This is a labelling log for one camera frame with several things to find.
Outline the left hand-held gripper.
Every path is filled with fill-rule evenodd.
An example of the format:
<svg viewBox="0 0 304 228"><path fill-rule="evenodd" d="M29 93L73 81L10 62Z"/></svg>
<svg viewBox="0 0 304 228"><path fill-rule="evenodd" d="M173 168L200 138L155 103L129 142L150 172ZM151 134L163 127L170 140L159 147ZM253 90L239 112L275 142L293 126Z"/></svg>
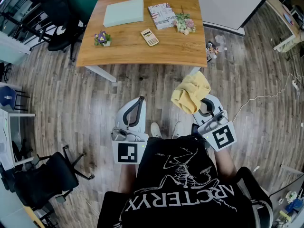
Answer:
<svg viewBox="0 0 304 228"><path fill-rule="evenodd" d="M128 115L137 109L136 119L132 123ZM115 118L115 127L112 129L112 149L114 162L118 164L140 164L147 142L146 101L143 96L135 98L122 106Z"/></svg>

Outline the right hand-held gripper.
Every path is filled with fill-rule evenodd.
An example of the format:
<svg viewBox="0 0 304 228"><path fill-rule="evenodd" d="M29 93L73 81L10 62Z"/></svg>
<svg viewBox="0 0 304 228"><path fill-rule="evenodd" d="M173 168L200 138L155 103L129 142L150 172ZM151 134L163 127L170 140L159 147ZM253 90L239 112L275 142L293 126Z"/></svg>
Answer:
<svg viewBox="0 0 304 228"><path fill-rule="evenodd" d="M228 120L227 111L214 95L208 94L203 99L200 109L193 117L199 126L198 133L216 152L237 142L234 125Z"/></svg>

